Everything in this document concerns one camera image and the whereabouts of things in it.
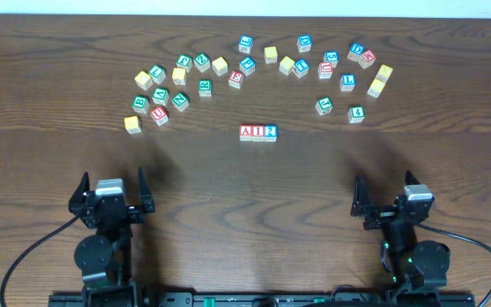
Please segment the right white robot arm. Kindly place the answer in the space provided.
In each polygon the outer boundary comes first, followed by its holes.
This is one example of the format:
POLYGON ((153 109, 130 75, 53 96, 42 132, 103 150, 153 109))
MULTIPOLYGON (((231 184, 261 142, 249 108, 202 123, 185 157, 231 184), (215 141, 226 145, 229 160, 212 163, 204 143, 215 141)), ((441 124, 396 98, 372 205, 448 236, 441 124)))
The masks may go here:
POLYGON ((443 305, 439 289, 447 285, 449 248, 433 240, 419 241, 415 232, 429 216, 434 200, 411 171, 406 172, 403 192, 384 206, 374 204, 364 180, 355 178, 350 215, 362 217, 365 230, 382 232, 380 261, 395 283, 384 292, 384 299, 391 304, 443 305))

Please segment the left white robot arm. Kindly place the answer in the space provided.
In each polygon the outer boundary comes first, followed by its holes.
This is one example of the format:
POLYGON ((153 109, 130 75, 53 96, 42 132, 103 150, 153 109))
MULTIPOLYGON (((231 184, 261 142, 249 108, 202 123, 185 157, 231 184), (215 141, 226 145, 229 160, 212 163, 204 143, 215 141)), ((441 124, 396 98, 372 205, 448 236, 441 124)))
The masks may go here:
POLYGON ((68 210, 95 233, 81 240, 74 252, 82 272, 83 306, 148 306, 149 292, 132 277, 131 226, 144 222, 155 204, 142 169, 138 170, 140 204, 128 206, 124 181, 100 180, 90 189, 85 173, 68 203, 68 210))

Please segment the blue 2 block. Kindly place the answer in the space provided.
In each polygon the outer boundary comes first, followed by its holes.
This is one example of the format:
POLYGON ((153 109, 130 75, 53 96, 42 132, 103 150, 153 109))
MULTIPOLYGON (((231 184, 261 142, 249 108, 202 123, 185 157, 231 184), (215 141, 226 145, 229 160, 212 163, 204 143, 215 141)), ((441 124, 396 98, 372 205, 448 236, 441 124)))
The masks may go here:
POLYGON ((264 141, 276 142, 278 138, 278 126, 277 125, 265 125, 264 126, 264 141))

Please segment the red I block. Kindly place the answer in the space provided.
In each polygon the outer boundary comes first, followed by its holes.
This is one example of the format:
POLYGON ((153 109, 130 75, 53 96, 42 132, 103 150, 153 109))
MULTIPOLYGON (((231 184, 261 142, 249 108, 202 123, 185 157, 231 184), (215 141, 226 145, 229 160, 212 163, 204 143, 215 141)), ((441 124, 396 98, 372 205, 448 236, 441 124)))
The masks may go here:
POLYGON ((253 125, 251 127, 251 140, 253 142, 263 142, 265 137, 264 125, 253 125))

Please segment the red A block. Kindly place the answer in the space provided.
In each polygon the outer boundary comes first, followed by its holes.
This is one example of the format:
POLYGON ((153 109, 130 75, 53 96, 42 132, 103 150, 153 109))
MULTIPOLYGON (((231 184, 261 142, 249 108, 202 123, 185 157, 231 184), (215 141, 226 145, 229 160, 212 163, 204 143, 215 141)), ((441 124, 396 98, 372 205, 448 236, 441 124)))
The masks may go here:
POLYGON ((240 136, 241 142, 251 142, 252 141, 252 126, 251 125, 241 125, 239 136, 240 136))

